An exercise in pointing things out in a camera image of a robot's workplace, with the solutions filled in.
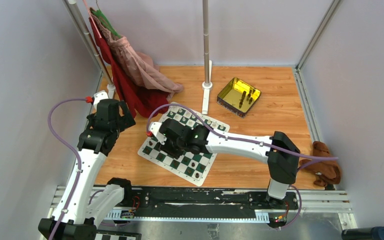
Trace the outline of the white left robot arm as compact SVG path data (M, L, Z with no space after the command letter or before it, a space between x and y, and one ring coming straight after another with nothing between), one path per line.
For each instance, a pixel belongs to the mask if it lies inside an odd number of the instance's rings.
M126 179L116 178L95 200L91 200L91 192L120 133L136 124L134 117L124 101L96 97L79 101L92 103L95 113L87 116L88 124L79 135L77 147L66 142L52 126L52 114L61 102L51 108L47 117L51 133L74 153L76 160L56 209L39 222L38 230L47 240L93 240L98 226L117 204L126 207L133 201L131 183Z

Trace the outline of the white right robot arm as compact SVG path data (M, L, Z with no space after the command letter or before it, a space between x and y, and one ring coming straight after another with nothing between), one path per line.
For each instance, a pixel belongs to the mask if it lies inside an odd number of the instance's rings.
M285 203L288 188L296 182L300 150L282 132L249 136L205 124L190 128L173 119L152 122L149 131L158 140L160 149L175 159L184 153L230 154L268 165L270 180L265 201L272 209Z

